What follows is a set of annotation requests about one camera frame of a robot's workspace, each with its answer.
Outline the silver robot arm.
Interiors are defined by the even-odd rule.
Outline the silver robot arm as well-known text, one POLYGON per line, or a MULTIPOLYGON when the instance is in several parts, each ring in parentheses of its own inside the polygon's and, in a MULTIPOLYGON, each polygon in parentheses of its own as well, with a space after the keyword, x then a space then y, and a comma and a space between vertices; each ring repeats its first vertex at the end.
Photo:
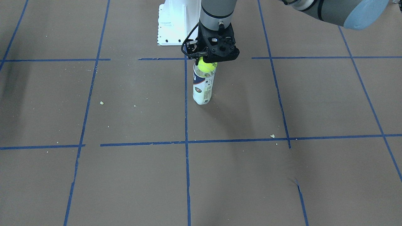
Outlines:
MULTIPOLYGON (((202 0, 195 44, 182 46, 189 59, 216 63, 235 60, 240 50, 231 24, 237 1, 202 0)), ((374 23, 388 5, 387 0, 283 0, 292 7, 320 21, 349 30, 363 30, 374 23)))

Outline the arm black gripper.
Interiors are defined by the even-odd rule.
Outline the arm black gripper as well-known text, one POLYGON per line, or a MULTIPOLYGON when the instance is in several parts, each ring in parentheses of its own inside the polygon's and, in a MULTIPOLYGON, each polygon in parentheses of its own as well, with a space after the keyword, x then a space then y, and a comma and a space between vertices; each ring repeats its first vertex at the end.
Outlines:
POLYGON ((221 31, 210 30, 202 23, 198 26, 197 51, 206 53, 204 62, 225 62, 235 60, 240 50, 235 46, 236 40, 232 24, 221 31))

